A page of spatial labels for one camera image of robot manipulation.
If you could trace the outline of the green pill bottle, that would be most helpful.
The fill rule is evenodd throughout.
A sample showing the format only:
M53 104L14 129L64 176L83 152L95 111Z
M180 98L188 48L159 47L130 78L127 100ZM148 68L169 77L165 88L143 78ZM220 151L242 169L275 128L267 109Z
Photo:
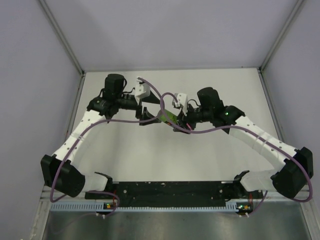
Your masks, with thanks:
M175 125L178 124L178 116L173 114L172 112L168 111L168 110L165 110L164 111L166 116L163 114L163 112L160 110L157 114L157 118L167 124L167 125L171 125L171 123L174 123Z

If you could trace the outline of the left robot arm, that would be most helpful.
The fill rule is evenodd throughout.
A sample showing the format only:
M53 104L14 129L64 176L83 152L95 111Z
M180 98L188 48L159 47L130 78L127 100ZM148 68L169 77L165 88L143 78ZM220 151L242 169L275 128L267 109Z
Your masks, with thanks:
M138 77L133 92L125 91L128 81L118 73L110 73L104 80L104 87L98 96L88 104L82 119L67 140L52 155L45 155L41 170L45 185L51 188L50 201L57 202L54 192L63 196L76 197L82 192L96 191L102 198L109 198L114 191L109 176L104 173L82 170L89 160L85 152L94 142L99 127L117 122L114 119L119 110L135 112L135 120L128 122L143 125L159 120L143 109L142 103L160 104L160 92L148 81Z

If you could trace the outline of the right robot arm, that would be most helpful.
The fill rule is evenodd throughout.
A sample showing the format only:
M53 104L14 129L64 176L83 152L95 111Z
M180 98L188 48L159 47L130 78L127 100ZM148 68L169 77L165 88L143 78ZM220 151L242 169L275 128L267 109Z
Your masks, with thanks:
M172 104L180 109L177 122L187 130L194 130L198 123L210 122L214 127L242 141L271 165L262 171L245 170L235 177L233 192L245 198L252 191L276 190L293 199L313 177L313 153L306 147L297 149L262 130L243 111L233 105L224 105L218 92L205 87L197 92L200 105L192 107L184 93L176 93Z

